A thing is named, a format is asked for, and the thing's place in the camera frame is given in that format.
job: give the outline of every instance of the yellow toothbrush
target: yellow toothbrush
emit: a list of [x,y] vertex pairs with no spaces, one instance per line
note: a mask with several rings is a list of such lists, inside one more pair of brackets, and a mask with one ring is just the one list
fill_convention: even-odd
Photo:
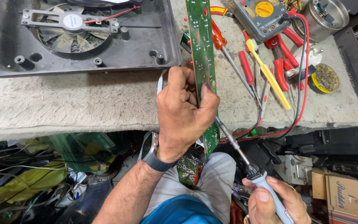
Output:
[[247,47],[249,48],[249,50],[252,52],[252,54],[254,55],[254,57],[256,58],[256,60],[258,61],[259,65],[261,66],[261,70],[263,72],[263,74],[265,74],[267,80],[270,82],[270,84],[272,85],[273,90],[276,92],[278,98],[280,99],[282,105],[287,109],[290,110],[291,109],[291,105],[290,103],[288,103],[288,100],[285,98],[284,93],[281,91],[281,88],[279,87],[275,77],[273,76],[273,74],[271,73],[269,67],[264,64],[262,62],[262,60],[259,58],[259,56],[256,54],[255,51],[255,45],[253,43],[252,39],[247,40]]

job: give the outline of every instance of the cardboard box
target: cardboard box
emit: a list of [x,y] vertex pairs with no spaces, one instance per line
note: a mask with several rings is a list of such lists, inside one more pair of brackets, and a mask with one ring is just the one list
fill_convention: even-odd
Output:
[[314,167],[311,171],[311,179],[313,186],[313,198],[327,199],[327,189],[325,186],[325,172]]
[[358,180],[330,173],[325,183],[330,224],[358,224]]

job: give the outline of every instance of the yellow dial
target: yellow dial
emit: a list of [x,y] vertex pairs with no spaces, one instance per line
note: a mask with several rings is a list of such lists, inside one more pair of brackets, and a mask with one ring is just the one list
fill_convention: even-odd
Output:
[[260,2],[255,7],[255,12],[261,17],[268,17],[274,11],[273,5],[270,2]]

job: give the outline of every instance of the grey trousers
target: grey trousers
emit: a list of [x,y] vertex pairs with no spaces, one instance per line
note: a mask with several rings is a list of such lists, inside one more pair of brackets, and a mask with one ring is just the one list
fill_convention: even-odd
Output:
[[231,189],[236,162],[226,153],[212,153],[201,172],[194,190],[179,182],[176,166],[169,169],[154,189],[144,216],[148,216],[164,201],[180,195],[190,195],[202,201],[223,224],[230,222]]

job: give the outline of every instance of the smartwatch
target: smartwatch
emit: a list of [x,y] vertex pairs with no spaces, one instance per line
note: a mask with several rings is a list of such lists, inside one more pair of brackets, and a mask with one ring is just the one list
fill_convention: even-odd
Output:
[[148,131],[143,138],[142,148],[140,149],[140,155],[138,160],[143,160],[152,169],[165,172],[171,167],[175,166],[177,161],[174,163],[164,163],[159,160],[156,156],[158,147],[158,133]]

